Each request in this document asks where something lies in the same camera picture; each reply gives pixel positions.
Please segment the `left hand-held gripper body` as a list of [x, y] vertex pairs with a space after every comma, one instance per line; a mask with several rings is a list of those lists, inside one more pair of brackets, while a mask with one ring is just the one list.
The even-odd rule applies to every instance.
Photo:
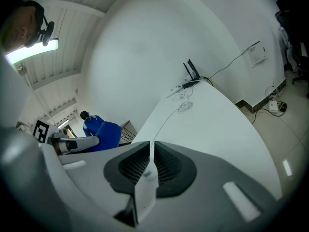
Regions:
[[53, 135], [58, 132], [59, 129], [55, 125], [38, 119], [33, 130], [33, 136], [40, 143], [47, 144], [50, 143], [50, 137], [53, 137]]

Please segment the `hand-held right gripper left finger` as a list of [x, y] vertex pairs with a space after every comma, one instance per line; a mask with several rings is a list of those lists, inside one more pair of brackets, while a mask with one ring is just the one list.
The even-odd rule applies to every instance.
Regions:
[[60, 231], [124, 232], [151, 230], [151, 183], [146, 171], [150, 142], [93, 153], [57, 156], [51, 145], [42, 151], [52, 184], [67, 212]]

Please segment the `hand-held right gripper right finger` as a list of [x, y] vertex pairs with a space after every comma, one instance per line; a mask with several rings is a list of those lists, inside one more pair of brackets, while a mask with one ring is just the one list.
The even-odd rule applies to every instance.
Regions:
[[147, 232], [259, 232], [276, 199], [226, 160], [156, 141], [159, 186]]

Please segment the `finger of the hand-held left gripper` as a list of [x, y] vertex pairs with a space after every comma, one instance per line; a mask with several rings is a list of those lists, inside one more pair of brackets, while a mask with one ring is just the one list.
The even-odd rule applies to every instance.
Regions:
[[56, 141], [57, 154], [72, 154], [97, 146], [100, 140], [97, 136], [82, 138], [59, 138]]

